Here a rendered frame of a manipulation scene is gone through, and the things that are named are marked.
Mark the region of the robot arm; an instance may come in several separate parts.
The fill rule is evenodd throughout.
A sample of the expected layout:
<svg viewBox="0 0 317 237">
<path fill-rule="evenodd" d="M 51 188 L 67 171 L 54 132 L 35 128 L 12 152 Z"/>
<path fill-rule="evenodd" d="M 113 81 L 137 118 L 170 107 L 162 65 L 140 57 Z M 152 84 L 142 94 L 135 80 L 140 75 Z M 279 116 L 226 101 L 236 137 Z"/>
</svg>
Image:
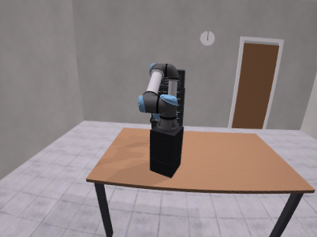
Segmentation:
<svg viewBox="0 0 317 237">
<path fill-rule="evenodd" d="M 151 64 L 151 80 L 147 91 L 139 96 L 138 106 L 142 113 L 153 113 L 157 120 L 157 129 L 162 132 L 176 132 L 177 123 L 177 81 L 179 75 L 177 69 L 172 64 Z M 158 96 L 161 80 L 168 77 L 168 94 Z"/>
</svg>

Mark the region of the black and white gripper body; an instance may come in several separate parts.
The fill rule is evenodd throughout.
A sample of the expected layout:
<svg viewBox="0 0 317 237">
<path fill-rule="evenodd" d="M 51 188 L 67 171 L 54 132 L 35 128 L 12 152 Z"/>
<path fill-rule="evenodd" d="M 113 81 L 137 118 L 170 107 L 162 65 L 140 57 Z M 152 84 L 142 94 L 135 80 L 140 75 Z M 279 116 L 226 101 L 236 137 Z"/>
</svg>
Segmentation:
<svg viewBox="0 0 317 237">
<path fill-rule="evenodd" d="M 159 122 L 159 119 L 150 119 L 151 123 L 155 123 L 155 126 L 157 126 L 157 123 Z"/>
</svg>

